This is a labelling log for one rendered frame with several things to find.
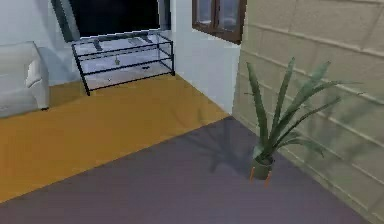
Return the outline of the black flat television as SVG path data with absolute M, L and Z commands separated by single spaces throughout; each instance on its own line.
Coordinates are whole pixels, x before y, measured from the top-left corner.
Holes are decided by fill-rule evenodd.
M 170 0 L 50 0 L 66 42 L 171 29 Z

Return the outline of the brown framed window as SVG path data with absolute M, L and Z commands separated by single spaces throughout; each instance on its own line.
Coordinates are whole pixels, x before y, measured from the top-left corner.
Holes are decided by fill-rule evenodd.
M 240 45 L 247 0 L 192 0 L 192 28 Z

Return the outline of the green potted house plant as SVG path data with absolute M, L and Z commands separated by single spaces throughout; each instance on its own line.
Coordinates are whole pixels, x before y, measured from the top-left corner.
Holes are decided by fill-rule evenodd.
M 313 71 L 310 79 L 305 82 L 298 90 L 292 103 L 287 107 L 286 111 L 282 112 L 286 93 L 294 72 L 295 58 L 292 57 L 288 63 L 288 67 L 284 74 L 284 79 L 279 89 L 272 119 L 272 125 L 268 126 L 268 119 L 262 100 L 259 80 L 253 66 L 249 62 L 246 63 L 248 79 L 252 90 L 250 95 L 253 97 L 259 125 L 259 143 L 256 144 L 253 148 L 252 163 L 249 176 L 250 180 L 263 180 L 264 186 L 267 187 L 272 176 L 273 166 L 275 164 L 273 155 L 279 149 L 288 145 L 301 145 L 307 149 L 314 150 L 321 156 L 324 156 L 324 148 L 320 144 L 303 137 L 300 133 L 295 131 L 295 128 L 315 113 L 328 109 L 341 102 L 342 97 L 337 96 L 330 102 L 318 108 L 310 109 L 298 120 L 293 122 L 289 128 L 287 128 L 287 126 L 292 121 L 295 114 L 304 107 L 304 103 L 312 98 L 315 94 L 337 85 L 349 84 L 349 81 L 343 80 L 321 83 L 321 80 L 325 76 L 330 64 L 330 61 L 326 61 L 318 66 Z

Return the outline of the white sofa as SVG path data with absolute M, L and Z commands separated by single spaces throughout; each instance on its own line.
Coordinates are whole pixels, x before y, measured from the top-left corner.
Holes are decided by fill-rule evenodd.
M 49 72 L 33 41 L 0 45 L 0 118 L 49 108 Z

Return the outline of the black framed glass television stand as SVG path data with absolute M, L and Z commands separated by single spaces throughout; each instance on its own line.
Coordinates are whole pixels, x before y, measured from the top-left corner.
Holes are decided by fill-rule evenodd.
M 158 32 L 81 40 L 71 45 L 87 95 L 132 81 L 175 74 L 174 43 Z

